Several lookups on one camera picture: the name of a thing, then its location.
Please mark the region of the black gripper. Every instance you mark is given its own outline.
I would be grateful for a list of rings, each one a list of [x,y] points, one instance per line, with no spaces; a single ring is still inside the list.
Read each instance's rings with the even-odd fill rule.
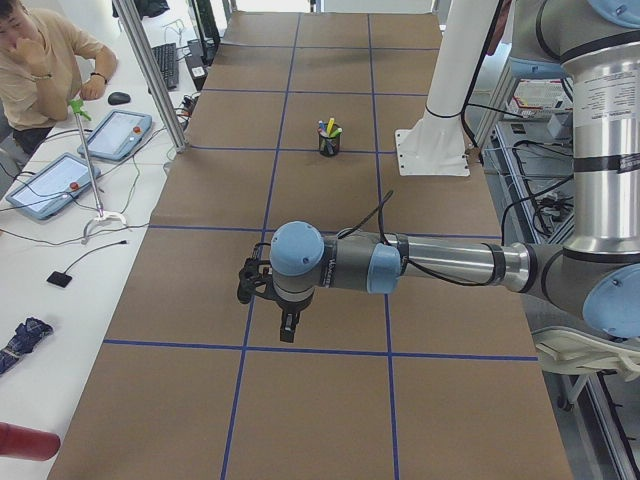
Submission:
[[[280,341],[293,343],[300,314],[303,311],[303,302],[281,298],[276,299],[275,302],[281,309]]]

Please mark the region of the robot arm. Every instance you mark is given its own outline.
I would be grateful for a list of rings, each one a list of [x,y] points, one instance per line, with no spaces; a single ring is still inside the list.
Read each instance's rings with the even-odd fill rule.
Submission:
[[[563,245],[455,244],[404,235],[321,235],[305,222],[271,242],[280,338],[293,340],[318,287],[388,294],[402,276],[502,285],[620,338],[639,333],[639,5],[520,1],[513,56],[573,82],[574,230]]]

